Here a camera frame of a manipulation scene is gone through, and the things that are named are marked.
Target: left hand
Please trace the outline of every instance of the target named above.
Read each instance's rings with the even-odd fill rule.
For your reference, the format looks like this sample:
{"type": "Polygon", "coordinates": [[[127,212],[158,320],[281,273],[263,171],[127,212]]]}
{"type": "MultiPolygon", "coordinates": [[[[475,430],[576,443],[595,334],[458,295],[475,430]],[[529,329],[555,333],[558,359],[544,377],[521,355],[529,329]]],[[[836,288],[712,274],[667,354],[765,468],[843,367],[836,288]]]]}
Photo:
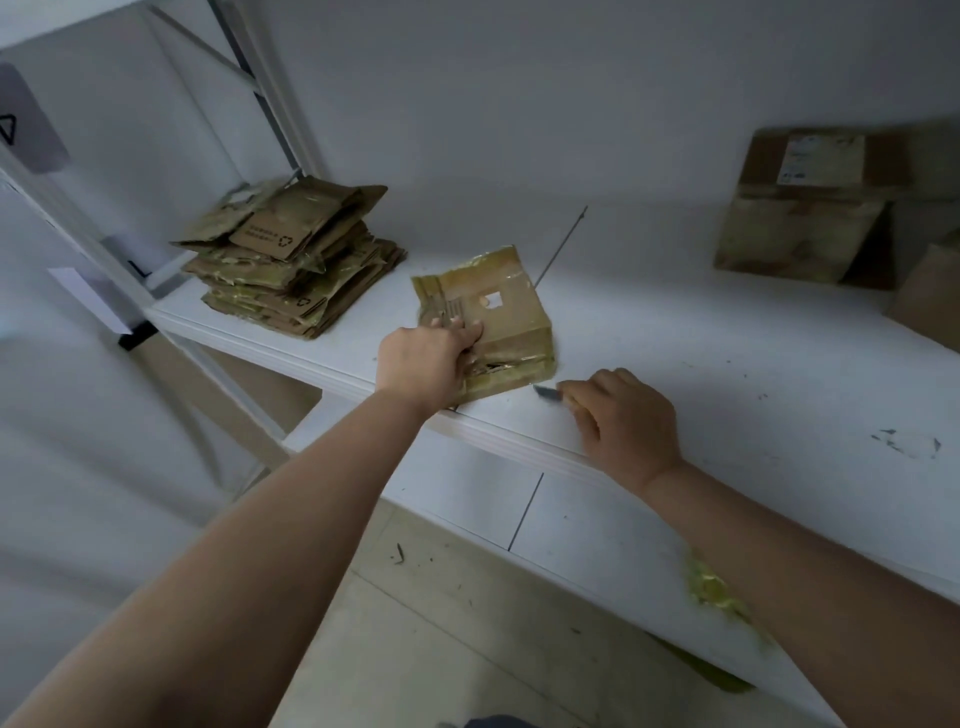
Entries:
{"type": "Polygon", "coordinates": [[[426,421],[448,406],[464,380],[469,349],[483,333],[479,321],[465,327],[459,317],[442,328],[398,328],[380,344],[376,391],[391,392],[409,401],[426,421]]]}

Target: black triangle symbol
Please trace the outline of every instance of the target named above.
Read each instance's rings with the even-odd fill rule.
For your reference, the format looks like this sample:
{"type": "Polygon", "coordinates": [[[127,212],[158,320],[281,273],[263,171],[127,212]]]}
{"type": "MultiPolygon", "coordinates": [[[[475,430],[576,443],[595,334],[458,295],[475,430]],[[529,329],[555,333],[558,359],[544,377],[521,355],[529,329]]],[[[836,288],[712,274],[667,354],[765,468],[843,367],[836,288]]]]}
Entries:
{"type": "Polygon", "coordinates": [[[16,135],[16,117],[11,113],[0,116],[0,136],[10,146],[13,146],[13,137],[16,135]]]}

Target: cardboard piece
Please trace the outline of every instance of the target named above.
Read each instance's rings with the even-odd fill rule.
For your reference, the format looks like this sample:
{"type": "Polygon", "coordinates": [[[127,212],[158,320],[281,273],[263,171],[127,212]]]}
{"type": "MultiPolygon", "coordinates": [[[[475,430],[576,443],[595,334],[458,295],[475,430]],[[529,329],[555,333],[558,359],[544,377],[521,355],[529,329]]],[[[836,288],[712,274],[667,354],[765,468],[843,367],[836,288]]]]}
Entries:
{"type": "Polygon", "coordinates": [[[516,248],[480,255],[439,276],[411,278],[419,321],[447,326],[460,316],[482,321],[474,362],[453,404],[479,400],[552,377],[557,370],[553,328],[516,248]]]}
{"type": "Polygon", "coordinates": [[[289,260],[342,208],[362,200],[359,187],[304,177],[272,197],[230,236],[230,242],[289,260]]]}
{"type": "Polygon", "coordinates": [[[219,298],[247,303],[267,309],[270,315],[279,315],[288,319],[308,321],[318,309],[326,307],[327,302],[347,282],[370,265],[378,254],[380,246],[373,241],[373,236],[357,241],[347,253],[338,258],[323,274],[311,274],[301,285],[291,293],[257,293],[250,287],[231,287],[215,289],[219,298]]]}
{"type": "Polygon", "coordinates": [[[737,196],[727,211],[715,268],[839,283],[884,203],[737,196]]]}
{"type": "Polygon", "coordinates": [[[293,261],[276,260],[235,245],[207,250],[183,266],[182,271],[211,285],[248,285],[275,291],[289,291],[309,277],[323,273],[328,261],[364,237],[372,237],[362,222],[354,223],[346,234],[332,241],[321,253],[306,251],[293,261]]]}
{"type": "Polygon", "coordinates": [[[289,181],[288,177],[260,184],[242,184],[224,195],[206,215],[196,220],[177,240],[178,248],[208,251],[227,244],[226,236],[239,228],[289,181]]]}
{"type": "Polygon", "coordinates": [[[886,315],[960,353],[960,230],[927,248],[886,315]]]}
{"type": "Polygon", "coordinates": [[[406,251],[391,240],[376,240],[375,255],[367,258],[365,265],[344,273],[331,286],[332,290],[323,305],[311,306],[309,314],[291,318],[248,299],[225,298],[229,290],[211,288],[202,300],[221,313],[248,319],[265,328],[280,331],[302,339],[315,339],[343,315],[363,293],[385,276],[406,257],[406,251]]]}
{"type": "Polygon", "coordinates": [[[367,226],[362,222],[363,218],[383,199],[387,188],[382,184],[366,184],[357,187],[357,190],[355,202],[341,209],[307,241],[303,250],[294,259],[296,265],[315,273],[322,273],[325,270],[324,262],[345,247],[341,245],[344,238],[349,239],[351,235],[367,232],[367,226]]]}
{"type": "Polygon", "coordinates": [[[760,130],[737,192],[785,200],[896,200],[914,183],[909,137],[906,128],[760,130]]]}

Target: label sign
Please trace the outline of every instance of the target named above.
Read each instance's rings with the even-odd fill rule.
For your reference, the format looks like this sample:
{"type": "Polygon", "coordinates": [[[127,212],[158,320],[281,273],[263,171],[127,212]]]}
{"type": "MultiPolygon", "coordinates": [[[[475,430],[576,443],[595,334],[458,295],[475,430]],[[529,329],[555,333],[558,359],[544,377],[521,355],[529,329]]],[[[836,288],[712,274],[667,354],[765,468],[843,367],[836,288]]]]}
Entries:
{"type": "Polygon", "coordinates": [[[36,175],[59,172],[70,155],[20,72],[0,61],[0,144],[36,175]]]}
{"type": "Polygon", "coordinates": [[[777,184],[806,187],[857,187],[866,157],[863,134],[794,135],[786,145],[777,184]]]}

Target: shelf bracket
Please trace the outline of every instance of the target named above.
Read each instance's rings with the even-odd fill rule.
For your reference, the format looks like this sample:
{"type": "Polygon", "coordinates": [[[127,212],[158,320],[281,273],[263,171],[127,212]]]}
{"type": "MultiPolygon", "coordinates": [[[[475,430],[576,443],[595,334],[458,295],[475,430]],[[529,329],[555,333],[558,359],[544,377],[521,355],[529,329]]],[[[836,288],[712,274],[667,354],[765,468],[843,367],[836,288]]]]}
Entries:
{"type": "Polygon", "coordinates": [[[191,31],[185,25],[177,21],[176,18],[171,17],[166,12],[162,11],[156,5],[148,5],[147,10],[150,14],[155,17],[157,20],[162,22],[168,28],[175,31],[178,35],[183,37],[184,40],[189,42],[192,46],[202,51],[204,55],[213,59],[221,67],[225,68],[230,72],[235,78],[237,78],[242,84],[249,88],[257,96],[263,96],[263,90],[260,88],[260,84],[256,82],[256,79],[252,74],[248,73],[236,63],[231,61],[229,58],[224,56],[220,51],[214,48],[212,45],[207,43],[203,38],[198,36],[196,33],[191,31]]]}
{"type": "Polygon", "coordinates": [[[286,84],[273,46],[264,37],[250,9],[242,2],[207,2],[220,22],[240,67],[260,84],[262,94],[257,96],[257,100],[290,166],[298,173],[326,178],[325,165],[300,113],[296,96],[286,84]]]}

